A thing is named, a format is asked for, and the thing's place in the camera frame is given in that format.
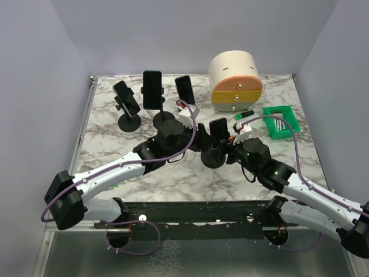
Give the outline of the purple smartphone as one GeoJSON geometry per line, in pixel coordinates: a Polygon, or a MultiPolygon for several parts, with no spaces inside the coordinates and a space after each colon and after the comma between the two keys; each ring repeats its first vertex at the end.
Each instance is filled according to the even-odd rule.
{"type": "Polygon", "coordinates": [[[226,118],[219,118],[209,122],[210,135],[216,141],[228,140],[230,133],[228,131],[228,121],[226,118]]]}

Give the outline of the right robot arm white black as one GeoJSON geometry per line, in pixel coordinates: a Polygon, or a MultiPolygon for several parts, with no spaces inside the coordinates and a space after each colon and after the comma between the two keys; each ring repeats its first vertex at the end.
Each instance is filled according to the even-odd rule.
{"type": "Polygon", "coordinates": [[[216,168],[238,163],[265,188],[305,203],[302,207],[283,200],[268,208],[265,219],[270,225],[285,222],[309,227],[338,240],[355,256],[368,258],[368,204],[348,200],[305,179],[293,167],[273,159],[269,147],[259,138],[239,144],[222,140],[208,155],[216,168]]]}

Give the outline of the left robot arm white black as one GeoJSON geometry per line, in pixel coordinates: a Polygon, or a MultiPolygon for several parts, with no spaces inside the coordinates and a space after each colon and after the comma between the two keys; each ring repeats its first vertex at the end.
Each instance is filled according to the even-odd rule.
{"type": "Polygon", "coordinates": [[[44,197],[46,210],[59,230],[67,230],[92,213],[88,202],[102,191],[155,171],[188,149],[205,152],[215,143],[203,124],[190,128],[175,119],[169,120],[154,137],[114,162],[75,176],[66,170],[57,173],[44,197]]]}

